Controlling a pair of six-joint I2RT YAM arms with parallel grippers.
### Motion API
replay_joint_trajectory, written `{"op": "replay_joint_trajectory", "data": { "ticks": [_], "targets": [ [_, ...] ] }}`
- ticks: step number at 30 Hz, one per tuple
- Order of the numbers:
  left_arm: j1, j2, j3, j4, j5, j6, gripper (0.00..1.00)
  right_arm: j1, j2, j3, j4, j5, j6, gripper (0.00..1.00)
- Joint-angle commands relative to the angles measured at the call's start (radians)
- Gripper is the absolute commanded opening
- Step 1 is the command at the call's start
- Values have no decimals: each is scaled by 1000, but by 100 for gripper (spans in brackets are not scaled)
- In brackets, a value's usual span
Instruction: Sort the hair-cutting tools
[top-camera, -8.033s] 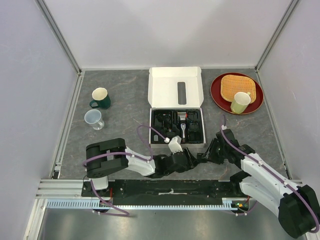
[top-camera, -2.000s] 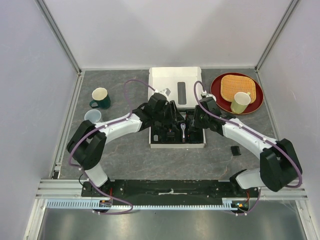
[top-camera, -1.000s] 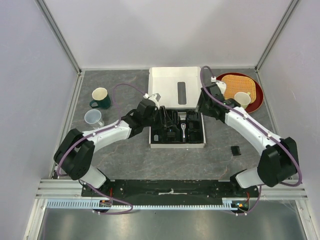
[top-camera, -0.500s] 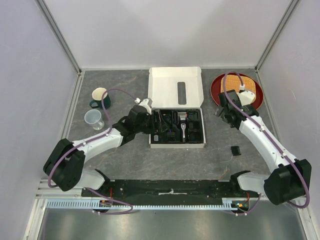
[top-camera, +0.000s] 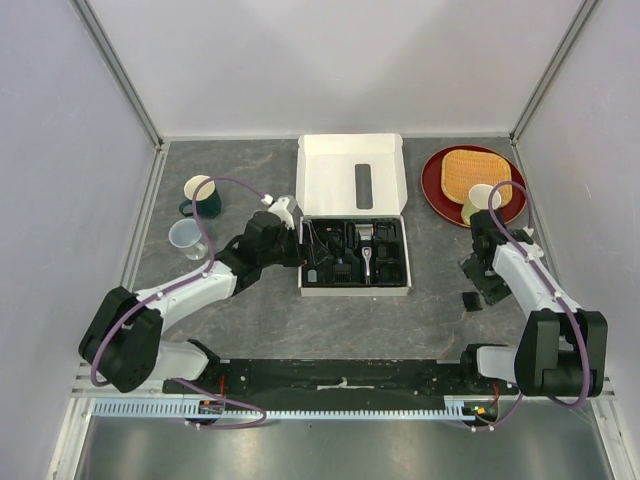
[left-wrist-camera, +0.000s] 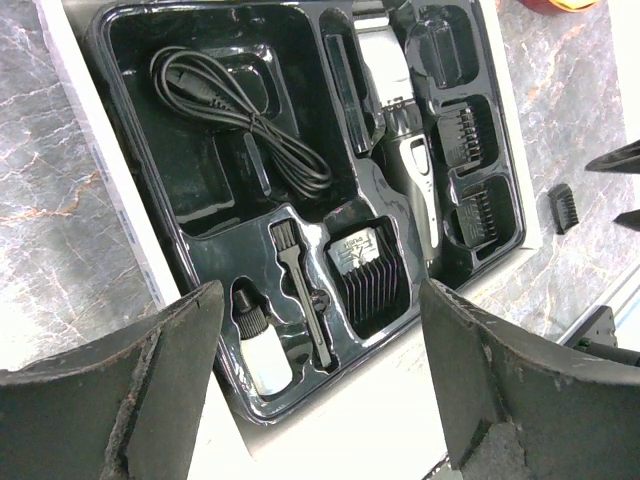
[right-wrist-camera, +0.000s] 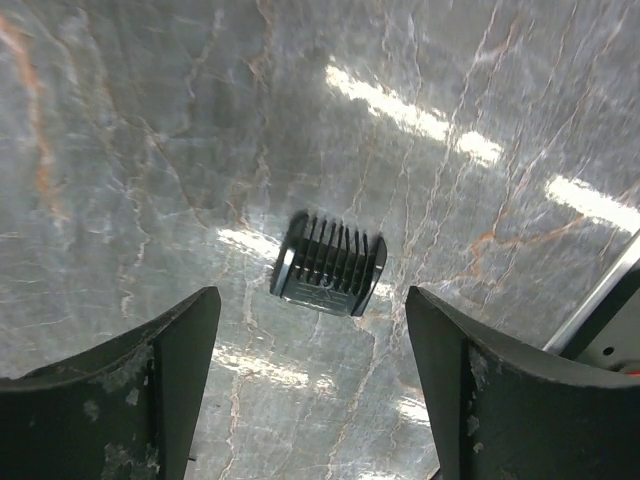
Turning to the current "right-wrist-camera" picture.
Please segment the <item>black comb guard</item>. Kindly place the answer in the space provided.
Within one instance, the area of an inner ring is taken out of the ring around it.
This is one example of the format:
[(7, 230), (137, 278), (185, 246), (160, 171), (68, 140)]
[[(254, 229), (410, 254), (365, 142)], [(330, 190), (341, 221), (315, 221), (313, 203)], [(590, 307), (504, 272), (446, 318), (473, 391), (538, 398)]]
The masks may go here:
[(386, 260), (387, 245), (381, 235), (300, 211), (284, 236), (270, 293), (319, 312), (360, 317)]

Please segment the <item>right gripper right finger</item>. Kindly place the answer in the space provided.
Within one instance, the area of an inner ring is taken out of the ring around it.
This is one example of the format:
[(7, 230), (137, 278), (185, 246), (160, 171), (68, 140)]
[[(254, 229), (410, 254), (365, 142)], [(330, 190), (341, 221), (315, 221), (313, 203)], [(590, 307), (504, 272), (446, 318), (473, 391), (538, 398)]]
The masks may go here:
[(405, 309), (443, 478), (638, 478), (637, 377), (534, 348), (416, 286)]

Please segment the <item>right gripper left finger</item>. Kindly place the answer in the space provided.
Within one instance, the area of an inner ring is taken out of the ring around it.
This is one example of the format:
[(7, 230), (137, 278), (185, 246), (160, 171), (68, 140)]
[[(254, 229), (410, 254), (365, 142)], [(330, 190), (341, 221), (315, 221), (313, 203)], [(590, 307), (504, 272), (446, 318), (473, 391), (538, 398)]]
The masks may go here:
[(221, 310), (205, 287), (62, 361), (1, 381), (4, 479), (181, 479)]

